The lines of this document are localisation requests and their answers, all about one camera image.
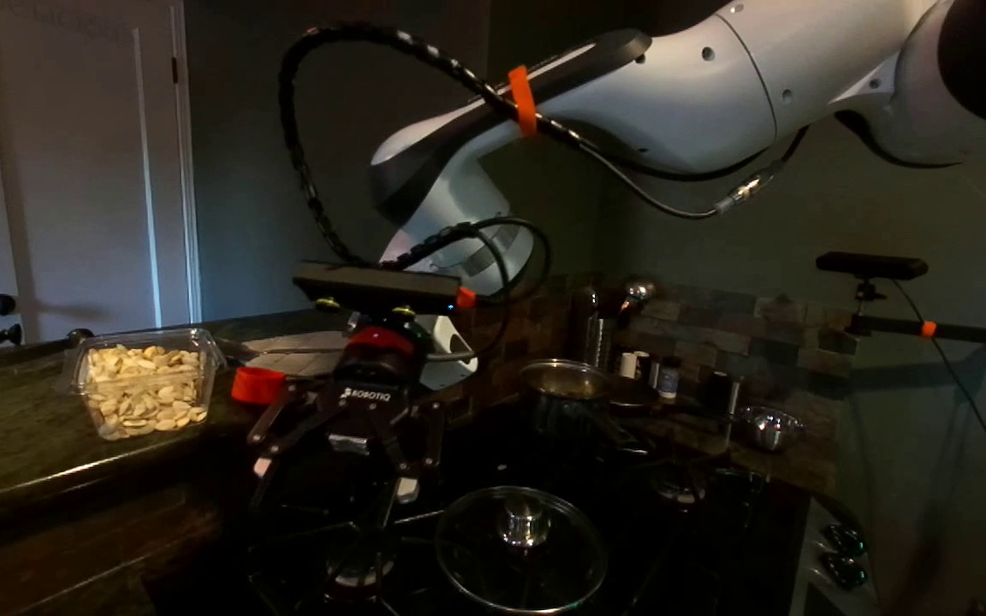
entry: stove knob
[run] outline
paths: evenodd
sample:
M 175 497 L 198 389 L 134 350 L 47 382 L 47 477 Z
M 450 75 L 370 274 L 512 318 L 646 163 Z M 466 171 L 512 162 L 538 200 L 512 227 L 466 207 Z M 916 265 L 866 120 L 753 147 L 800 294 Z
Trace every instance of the stove knob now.
M 825 551 L 818 560 L 823 570 L 847 592 L 864 590 L 870 577 L 861 557 Z
M 866 554 L 866 538 L 864 538 L 864 529 L 856 522 L 833 522 L 823 533 L 833 545 L 833 551 L 839 551 L 847 557 Z

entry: metal canister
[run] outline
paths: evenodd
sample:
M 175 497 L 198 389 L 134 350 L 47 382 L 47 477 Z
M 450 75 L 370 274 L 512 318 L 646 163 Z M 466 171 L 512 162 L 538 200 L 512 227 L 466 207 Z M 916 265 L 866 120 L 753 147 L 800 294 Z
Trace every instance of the metal canister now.
M 714 419 L 736 419 L 740 379 L 732 379 L 727 370 L 712 370 L 703 382 L 703 411 Z
M 619 351 L 619 378 L 624 379 L 643 379 L 646 370 L 649 370 L 649 351 L 643 351 L 643 350 Z
M 659 389 L 659 398 L 661 398 L 663 405 L 676 405 L 676 402 L 677 402 L 677 370 L 680 370 L 680 361 L 676 361 L 676 357 L 655 361 L 649 388 Z

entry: stove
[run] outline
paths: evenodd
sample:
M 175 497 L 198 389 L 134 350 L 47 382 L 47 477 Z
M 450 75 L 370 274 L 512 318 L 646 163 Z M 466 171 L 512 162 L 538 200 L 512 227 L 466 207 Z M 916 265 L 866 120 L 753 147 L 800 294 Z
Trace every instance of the stove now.
M 555 542 L 507 557 L 520 607 L 573 586 L 570 574 L 603 570 L 565 614 L 873 614 L 866 599 L 833 599 L 843 590 L 825 586 L 815 554 L 818 529 L 837 518 L 810 494 L 680 447 L 628 456 L 603 432 L 538 432 L 526 406 L 494 406 L 450 427 L 442 467 L 406 497 L 397 497 L 397 472 L 372 456 L 338 456 L 324 436 L 307 437 L 255 500 L 255 592 L 266 614 L 291 616 L 495 614 L 475 599 L 486 582 L 450 574 L 442 551 L 444 519 L 490 488 L 570 502 L 600 545 L 595 564 L 574 545 L 565 560 L 540 564 Z

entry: red object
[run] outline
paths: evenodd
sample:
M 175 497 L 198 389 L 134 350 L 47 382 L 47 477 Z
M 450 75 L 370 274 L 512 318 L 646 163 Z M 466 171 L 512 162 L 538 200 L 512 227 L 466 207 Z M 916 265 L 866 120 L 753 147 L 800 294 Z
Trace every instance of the red object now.
M 478 306 L 478 294 L 474 287 L 460 287 L 455 306 L 460 313 L 474 313 Z
M 415 342 L 393 329 L 378 329 L 378 326 L 366 326 L 366 329 L 355 329 L 350 337 L 350 345 L 366 345 L 366 350 L 379 350 L 379 351 L 397 351 L 397 357 L 415 357 Z
M 281 402 L 287 378 L 279 370 L 240 366 L 231 382 L 231 402 L 247 406 L 266 406 Z
M 520 132 L 525 137 L 538 132 L 538 105 L 533 105 L 526 65 L 517 65 L 507 72 L 507 88 L 512 94 Z
M 935 340 L 939 337 L 939 321 L 922 321 L 916 337 Z

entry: stovetop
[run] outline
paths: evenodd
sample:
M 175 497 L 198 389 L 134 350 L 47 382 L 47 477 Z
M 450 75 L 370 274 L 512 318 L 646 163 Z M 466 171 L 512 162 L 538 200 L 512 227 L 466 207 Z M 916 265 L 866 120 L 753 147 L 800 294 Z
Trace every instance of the stovetop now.
M 442 570 L 435 529 L 490 487 L 555 494 L 600 529 L 606 582 L 574 614 L 791 614 L 808 494 L 677 447 L 628 456 L 595 436 L 538 436 L 526 411 L 452 427 L 442 470 L 385 529 L 370 518 L 393 477 L 306 444 L 255 502 L 250 582 L 272 614 L 482 614 Z

